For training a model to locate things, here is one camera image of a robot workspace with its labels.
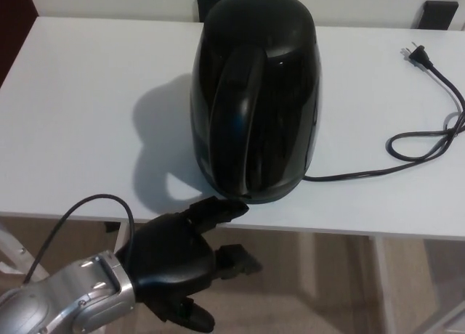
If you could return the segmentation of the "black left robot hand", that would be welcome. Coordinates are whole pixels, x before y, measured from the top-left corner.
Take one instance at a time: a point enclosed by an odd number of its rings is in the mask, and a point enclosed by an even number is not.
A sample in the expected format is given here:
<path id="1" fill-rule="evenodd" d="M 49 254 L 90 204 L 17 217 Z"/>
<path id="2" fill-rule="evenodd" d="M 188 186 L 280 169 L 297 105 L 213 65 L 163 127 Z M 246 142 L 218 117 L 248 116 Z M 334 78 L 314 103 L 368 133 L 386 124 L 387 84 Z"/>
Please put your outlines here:
<path id="1" fill-rule="evenodd" d="M 213 316 L 191 296 L 208 289 L 216 279 L 260 272 L 262 265 L 241 244 L 213 250 L 203 233 L 247 212 L 248 206 L 241 201 L 209 197 L 144 224 L 133 241 L 116 253 L 132 282 L 136 302 L 163 322 L 211 333 Z"/>

